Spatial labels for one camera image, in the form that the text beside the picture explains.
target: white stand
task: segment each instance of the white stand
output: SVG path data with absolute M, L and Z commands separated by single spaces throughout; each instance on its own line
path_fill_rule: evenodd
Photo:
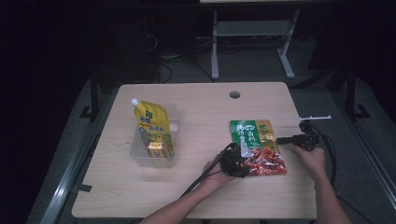
M 286 37 L 285 44 L 277 52 L 287 78 L 294 78 L 286 53 L 288 52 L 299 13 L 300 9 L 295 9 L 290 21 L 218 21 L 218 12 L 215 11 L 213 15 L 213 49 L 211 54 L 212 78 L 219 79 L 218 36 L 237 35 L 284 35 Z

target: food package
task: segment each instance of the food package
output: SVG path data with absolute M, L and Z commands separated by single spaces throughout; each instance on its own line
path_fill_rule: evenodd
M 287 172 L 268 119 L 232 120 L 230 129 L 233 141 L 250 152 L 242 164 L 250 167 L 248 175 L 283 175 Z

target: person's right hand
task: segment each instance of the person's right hand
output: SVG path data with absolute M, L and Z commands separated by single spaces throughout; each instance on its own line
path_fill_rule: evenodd
M 327 178 L 326 174 L 326 153 L 320 147 L 315 147 L 312 151 L 306 151 L 295 145 L 291 149 L 300 156 L 303 166 L 308 170 L 309 175 L 314 181 L 322 177 Z

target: snack bag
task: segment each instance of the snack bag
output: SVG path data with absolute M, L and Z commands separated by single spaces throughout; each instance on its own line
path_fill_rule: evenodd
M 233 141 L 240 147 L 244 145 L 250 152 L 251 157 L 242 164 L 250 167 L 249 175 L 283 175 L 287 172 L 268 119 L 232 120 L 230 129 Z
M 165 107 L 146 101 L 132 100 L 140 137 L 150 157 L 172 160 L 175 151 Z

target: black device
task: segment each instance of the black device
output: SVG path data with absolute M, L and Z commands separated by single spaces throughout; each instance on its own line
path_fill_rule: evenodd
M 313 132 L 309 119 L 302 120 L 299 126 L 303 134 L 294 135 L 292 137 L 279 137 L 276 139 L 276 142 L 279 145 L 292 143 L 307 151 L 312 151 L 315 145 L 320 143 L 320 135 Z
M 210 176 L 210 171 L 216 166 L 217 163 L 221 165 L 221 172 L 227 175 L 235 177 L 245 177 L 248 175 L 250 167 L 242 167 L 242 163 L 246 160 L 241 156 L 241 147 L 236 143 L 230 143 L 226 148 L 224 148 L 220 154 L 213 160 L 212 164 L 202 172 L 202 174 L 189 186 L 186 191 L 180 196 L 183 197 L 190 191 L 192 191 L 195 186 L 201 182 L 201 180 Z

